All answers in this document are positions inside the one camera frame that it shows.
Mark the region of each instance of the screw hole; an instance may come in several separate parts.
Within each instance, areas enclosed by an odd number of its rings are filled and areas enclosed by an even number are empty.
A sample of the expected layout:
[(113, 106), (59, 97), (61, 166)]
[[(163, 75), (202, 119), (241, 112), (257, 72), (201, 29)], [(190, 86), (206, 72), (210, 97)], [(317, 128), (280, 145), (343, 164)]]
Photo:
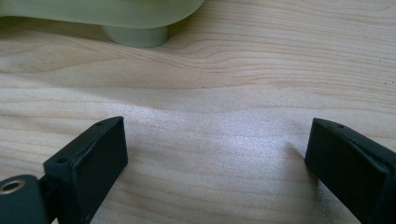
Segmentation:
[(58, 160), (58, 163), (65, 163), (65, 162), (67, 162), (67, 161), (68, 161), (67, 158), (60, 158), (60, 159)]
[(21, 189), (25, 184), (24, 180), (13, 180), (0, 187), (0, 194), (9, 194)]

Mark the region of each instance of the cylindrical plastic post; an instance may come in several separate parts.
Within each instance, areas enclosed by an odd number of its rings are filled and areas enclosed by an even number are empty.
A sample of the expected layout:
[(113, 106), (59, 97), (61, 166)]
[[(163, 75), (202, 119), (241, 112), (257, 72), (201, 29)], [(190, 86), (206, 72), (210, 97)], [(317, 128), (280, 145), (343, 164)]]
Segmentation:
[(168, 27), (153, 29), (130, 29), (103, 26), (106, 35), (116, 43), (134, 48), (160, 46), (168, 40)]

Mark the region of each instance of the black rubber pad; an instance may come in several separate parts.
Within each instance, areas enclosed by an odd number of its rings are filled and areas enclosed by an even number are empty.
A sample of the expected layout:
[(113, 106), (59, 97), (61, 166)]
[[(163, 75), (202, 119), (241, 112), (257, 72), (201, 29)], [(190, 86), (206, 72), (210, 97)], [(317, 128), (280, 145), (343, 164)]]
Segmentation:
[(396, 153), (314, 119), (305, 163), (361, 223), (396, 223)]

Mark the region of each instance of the wooden table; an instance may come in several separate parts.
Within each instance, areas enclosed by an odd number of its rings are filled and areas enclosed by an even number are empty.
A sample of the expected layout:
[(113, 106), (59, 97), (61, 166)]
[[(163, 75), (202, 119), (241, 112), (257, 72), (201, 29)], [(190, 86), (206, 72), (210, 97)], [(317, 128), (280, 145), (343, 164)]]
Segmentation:
[(92, 223), (356, 223), (311, 175), (313, 118), (396, 149), (396, 2), (207, 0), (152, 49), (0, 20), (0, 178), (124, 116), (130, 163)]

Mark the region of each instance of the metal grommet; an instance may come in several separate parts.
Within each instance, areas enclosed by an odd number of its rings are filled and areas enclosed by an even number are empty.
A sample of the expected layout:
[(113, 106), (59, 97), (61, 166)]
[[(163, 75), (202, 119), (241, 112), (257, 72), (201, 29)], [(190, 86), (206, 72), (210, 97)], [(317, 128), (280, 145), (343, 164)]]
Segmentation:
[(7, 182), (6, 184), (0, 186), (0, 194), (9, 194), (23, 188), (25, 181), (22, 179), (16, 179)]

